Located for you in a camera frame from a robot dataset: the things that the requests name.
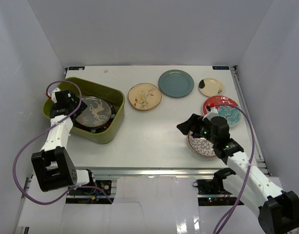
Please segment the cream plate with bird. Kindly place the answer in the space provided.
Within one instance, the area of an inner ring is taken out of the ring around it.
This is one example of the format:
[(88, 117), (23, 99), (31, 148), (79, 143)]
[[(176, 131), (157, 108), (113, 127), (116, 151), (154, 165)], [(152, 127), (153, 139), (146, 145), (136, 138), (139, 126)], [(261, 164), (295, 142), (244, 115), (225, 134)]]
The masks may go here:
[(160, 104), (162, 93), (151, 83), (139, 83), (128, 92), (128, 100), (138, 111), (149, 111)]

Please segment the cream plate with black marks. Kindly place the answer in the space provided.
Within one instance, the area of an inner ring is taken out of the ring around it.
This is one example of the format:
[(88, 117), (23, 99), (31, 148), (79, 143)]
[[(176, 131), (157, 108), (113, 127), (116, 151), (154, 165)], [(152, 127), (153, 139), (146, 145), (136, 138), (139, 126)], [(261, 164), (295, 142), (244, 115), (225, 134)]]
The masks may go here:
[(224, 85), (215, 78), (202, 79), (199, 82), (198, 88), (200, 92), (207, 97), (222, 95), (225, 91)]

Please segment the teal blue plate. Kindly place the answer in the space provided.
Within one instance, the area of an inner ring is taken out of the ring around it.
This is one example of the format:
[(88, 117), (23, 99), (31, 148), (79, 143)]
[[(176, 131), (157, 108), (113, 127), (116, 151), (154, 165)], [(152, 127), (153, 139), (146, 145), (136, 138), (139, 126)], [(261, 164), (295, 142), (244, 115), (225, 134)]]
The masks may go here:
[(194, 80), (182, 70), (168, 70), (158, 80), (160, 91), (171, 98), (183, 98), (194, 88)]

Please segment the petal pattern bowl orange rim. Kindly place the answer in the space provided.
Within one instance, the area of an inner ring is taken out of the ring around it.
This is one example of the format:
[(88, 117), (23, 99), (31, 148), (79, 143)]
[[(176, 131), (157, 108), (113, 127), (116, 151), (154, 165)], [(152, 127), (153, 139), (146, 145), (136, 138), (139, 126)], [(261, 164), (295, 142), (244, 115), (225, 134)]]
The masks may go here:
[(193, 132), (189, 131), (187, 135), (187, 141), (189, 143), (190, 148), (200, 156), (207, 158), (216, 157), (213, 144), (207, 141), (205, 138), (194, 138)]

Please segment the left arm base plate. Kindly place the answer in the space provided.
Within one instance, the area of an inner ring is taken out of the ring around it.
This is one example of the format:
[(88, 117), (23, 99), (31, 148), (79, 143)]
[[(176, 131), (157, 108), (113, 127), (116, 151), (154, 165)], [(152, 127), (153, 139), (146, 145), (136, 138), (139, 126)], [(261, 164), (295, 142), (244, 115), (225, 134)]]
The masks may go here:
[[(111, 180), (96, 180), (91, 186), (96, 186), (103, 190), (107, 196), (111, 195), (112, 181)], [(100, 190), (94, 188), (77, 188), (68, 193), (69, 196), (96, 196), (104, 195)]]

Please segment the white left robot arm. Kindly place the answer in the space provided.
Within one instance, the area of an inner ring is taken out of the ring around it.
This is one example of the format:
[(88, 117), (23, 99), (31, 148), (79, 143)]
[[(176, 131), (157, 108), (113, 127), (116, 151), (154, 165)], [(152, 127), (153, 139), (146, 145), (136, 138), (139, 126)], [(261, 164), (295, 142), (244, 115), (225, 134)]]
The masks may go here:
[(77, 170), (67, 152), (67, 142), (75, 119), (87, 105), (72, 91), (56, 88), (51, 94), (54, 105), (50, 111), (51, 130), (46, 141), (31, 161), (42, 191), (79, 186), (87, 195), (96, 191), (90, 170)]

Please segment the grey plate with deer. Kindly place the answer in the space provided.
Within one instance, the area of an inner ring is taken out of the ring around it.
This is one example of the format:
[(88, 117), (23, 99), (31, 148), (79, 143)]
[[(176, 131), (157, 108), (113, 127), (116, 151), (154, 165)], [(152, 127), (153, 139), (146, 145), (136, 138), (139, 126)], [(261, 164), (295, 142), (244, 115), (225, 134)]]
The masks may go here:
[(75, 121), (87, 128), (99, 128), (104, 126), (112, 115), (110, 105), (98, 97), (85, 97), (82, 100), (87, 108), (75, 119)]

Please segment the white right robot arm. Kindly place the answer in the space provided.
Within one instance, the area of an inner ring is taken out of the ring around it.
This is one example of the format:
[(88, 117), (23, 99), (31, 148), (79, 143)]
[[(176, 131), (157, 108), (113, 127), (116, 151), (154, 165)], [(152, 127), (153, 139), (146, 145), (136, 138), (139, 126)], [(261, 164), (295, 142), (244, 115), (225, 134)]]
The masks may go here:
[(285, 234), (299, 227), (299, 197), (273, 183), (257, 166), (250, 163), (244, 149), (229, 133), (225, 118), (211, 119), (193, 114), (178, 124), (183, 135), (205, 138), (226, 168), (214, 173), (211, 184), (223, 195), (234, 195), (257, 217), (266, 234)]

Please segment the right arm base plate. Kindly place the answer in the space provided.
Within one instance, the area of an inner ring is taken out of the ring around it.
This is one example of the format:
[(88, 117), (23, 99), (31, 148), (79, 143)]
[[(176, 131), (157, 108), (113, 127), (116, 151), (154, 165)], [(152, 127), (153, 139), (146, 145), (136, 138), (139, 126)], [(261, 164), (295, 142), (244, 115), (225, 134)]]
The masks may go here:
[(236, 197), (231, 193), (219, 190), (212, 179), (198, 179), (192, 186), (198, 192), (198, 204), (203, 206), (232, 206)]

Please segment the red plate with teal flower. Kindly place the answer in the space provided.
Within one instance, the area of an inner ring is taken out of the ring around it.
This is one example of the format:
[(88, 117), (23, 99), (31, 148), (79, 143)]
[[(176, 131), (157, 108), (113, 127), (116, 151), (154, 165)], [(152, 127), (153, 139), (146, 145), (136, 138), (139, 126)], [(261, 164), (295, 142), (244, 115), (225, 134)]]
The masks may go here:
[(211, 104), (231, 104), (232, 105), (232, 106), (229, 105), (216, 106), (219, 116), (224, 117), (227, 120), (229, 127), (233, 127), (237, 125), (241, 120), (242, 117), (241, 112), (234, 107), (234, 106), (238, 106), (238, 104), (231, 98), (226, 96), (221, 96), (221, 95), (209, 97), (203, 103), (204, 115), (206, 114), (206, 106)]

